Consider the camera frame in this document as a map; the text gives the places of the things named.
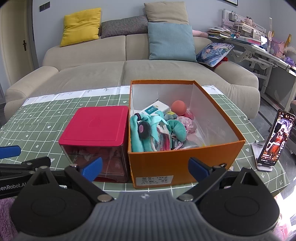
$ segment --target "pillow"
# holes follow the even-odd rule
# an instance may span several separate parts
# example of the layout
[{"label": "pillow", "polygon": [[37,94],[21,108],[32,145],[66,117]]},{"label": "pillow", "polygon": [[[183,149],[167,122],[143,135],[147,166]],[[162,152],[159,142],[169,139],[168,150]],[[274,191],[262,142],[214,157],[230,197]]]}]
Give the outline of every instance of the pillow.
[{"label": "pillow", "polygon": [[234,48],[231,44],[211,43],[196,55],[198,63],[214,67]]},{"label": "pillow", "polygon": [[60,47],[98,39],[101,8],[87,9],[64,17],[64,33]]},{"label": "pillow", "polygon": [[185,2],[144,3],[149,22],[189,24]]},{"label": "pillow", "polygon": [[196,62],[192,27],[188,24],[148,23],[149,60]]},{"label": "pillow", "polygon": [[102,22],[101,38],[148,33],[148,19],[146,15],[135,16]]}]

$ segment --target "beige sofa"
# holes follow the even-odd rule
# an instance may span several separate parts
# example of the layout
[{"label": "beige sofa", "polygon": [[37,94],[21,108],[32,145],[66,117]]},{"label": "beige sofa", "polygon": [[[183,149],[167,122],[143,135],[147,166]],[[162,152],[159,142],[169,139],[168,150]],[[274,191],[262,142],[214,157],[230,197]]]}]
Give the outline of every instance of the beige sofa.
[{"label": "beige sofa", "polygon": [[[194,37],[195,52],[211,43]],[[129,85],[131,80],[195,80],[214,85],[248,118],[255,118],[260,105],[258,78],[233,62],[223,62],[215,72],[193,62],[148,60],[147,34],[115,36],[46,52],[43,66],[26,75],[5,93],[6,119],[10,119],[26,98],[67,91]]]}]

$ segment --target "orange box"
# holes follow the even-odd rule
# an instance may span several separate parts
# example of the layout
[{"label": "orange box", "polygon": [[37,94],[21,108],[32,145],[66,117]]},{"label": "orange box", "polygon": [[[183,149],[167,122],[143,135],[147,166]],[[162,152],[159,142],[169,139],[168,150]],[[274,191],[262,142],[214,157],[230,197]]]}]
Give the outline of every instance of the orange box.
[{"label": "orange box", "polygon": [[196,157],[208,166],[227,163],[230,168],[245,138],[217,102],[193,80],[133,80],[130,116],[156,100],[171,106],[182,100],[190,108],[204,146],[185,150],[131,152],[129,125],[128,155],[135,188],[161,187],[196,182],[188,171],[188,160]]}]

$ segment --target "purple fluffy fabric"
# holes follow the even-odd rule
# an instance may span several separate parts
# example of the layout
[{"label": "purple fluffy fabric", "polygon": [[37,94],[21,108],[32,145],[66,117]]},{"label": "purple fluffy fabric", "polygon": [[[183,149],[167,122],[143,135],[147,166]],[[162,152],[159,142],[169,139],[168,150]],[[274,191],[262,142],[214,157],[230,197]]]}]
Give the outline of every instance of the purple fluffy fabric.
[{"label": "purple fluffy fabric", "polygon": [[12,197],[0,199],[0,236],[3,241],[10,241],[17,235],[9,214],[13,202],[14,198]]}]

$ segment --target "gray gripper base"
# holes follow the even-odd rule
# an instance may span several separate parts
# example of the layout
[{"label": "gray gripper base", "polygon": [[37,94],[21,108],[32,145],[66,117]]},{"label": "gray gripper base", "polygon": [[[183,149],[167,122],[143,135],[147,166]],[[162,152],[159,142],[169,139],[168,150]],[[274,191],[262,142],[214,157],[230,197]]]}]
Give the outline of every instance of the gray gripper base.
[{"label": "gray gripper base", "polygon": [[89,219],[69,233],[55,237],[19,233],[14,241],[279,241],[271,231],[253,237],[223,233],[210,226],[192,202],[179,201],[167,191],[143,194],[121,193],[115,201],[97,204]]}]

